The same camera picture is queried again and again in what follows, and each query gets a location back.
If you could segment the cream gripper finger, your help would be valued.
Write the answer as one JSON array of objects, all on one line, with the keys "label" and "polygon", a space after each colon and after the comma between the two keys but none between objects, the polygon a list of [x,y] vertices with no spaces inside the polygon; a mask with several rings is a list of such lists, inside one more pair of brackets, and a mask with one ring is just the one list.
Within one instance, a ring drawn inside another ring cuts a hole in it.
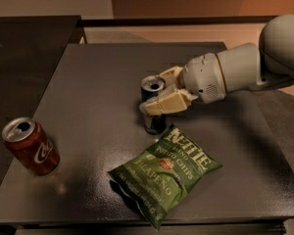
[{"label": "cream gripper finger", "polygon": [[186,89],[174,89],[141,103],[139,110],[149,117],[168,115],[185,111],[198,97]]},{"label": "cream gripper finger", "polygon": [[182,85],[180,74],[183,70],[183,67],[175,66],[171,67],[168,70],[164,70],[159,74],[166,84],[166,87],[170,87],[172,85],[179,88]]}]

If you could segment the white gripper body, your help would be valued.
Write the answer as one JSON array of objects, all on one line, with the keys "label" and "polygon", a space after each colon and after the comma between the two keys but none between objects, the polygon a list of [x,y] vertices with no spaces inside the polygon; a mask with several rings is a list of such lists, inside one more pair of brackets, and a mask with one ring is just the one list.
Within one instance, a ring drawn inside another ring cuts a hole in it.
[{"label": "white gripper body", "polygon": [[208,53],[190,60],[183,68],[182,78],[184,87],[205,104],[222,100],[226,95],[216,54]]}]

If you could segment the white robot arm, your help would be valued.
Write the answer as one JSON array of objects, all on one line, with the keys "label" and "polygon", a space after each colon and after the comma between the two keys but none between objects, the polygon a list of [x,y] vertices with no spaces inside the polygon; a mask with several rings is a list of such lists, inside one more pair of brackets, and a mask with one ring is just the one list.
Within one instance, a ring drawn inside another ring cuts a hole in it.
[{"label": "white robot arm", "polygon": [[274,18],[263,28],[259,43],[246,43],[216,54],[207,53],[158,78],[165,88],[139,106],[150,117],[186,110],[241,90],[261,91],[294,85],[294,15]]}]

